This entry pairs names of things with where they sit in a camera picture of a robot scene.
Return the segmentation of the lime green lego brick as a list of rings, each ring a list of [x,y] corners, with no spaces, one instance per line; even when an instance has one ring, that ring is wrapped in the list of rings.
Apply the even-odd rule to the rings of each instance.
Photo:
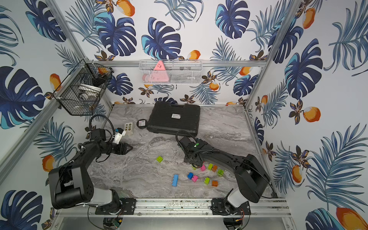
[[[161,163],[163,161],[163,157],[162,156],[158,156],[156,158],[156,161],[159,162],[159,163]]]

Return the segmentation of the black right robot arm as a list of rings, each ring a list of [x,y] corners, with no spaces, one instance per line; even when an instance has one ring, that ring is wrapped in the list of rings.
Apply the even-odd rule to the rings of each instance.
[[[214,214],[249,215],[250,203],[258,203],[267,187],[272,187],[268,173],[252,154],[243,157],[227,153],[184,130],[177,131],[175,139],[185,154],[185,163],[200,168],[207,162],[234,174],[238,187],[232,189],[219,204],[211,206]]]

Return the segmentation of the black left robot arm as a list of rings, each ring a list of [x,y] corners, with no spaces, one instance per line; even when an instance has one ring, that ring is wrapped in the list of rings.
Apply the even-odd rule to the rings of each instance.
[[[92,162],[99,162],[102,155],[125,155],[133,148],[121,139],[126,135],[123,128],[90,129],[89,140],[78,144],[75,156],[64,165],[53,169],[48,174],[51,204],[55,209],[70,209],[76,206],[96,207],[97,214],[118,214],[123,205],[113,189],[95,188],[88,174]]]

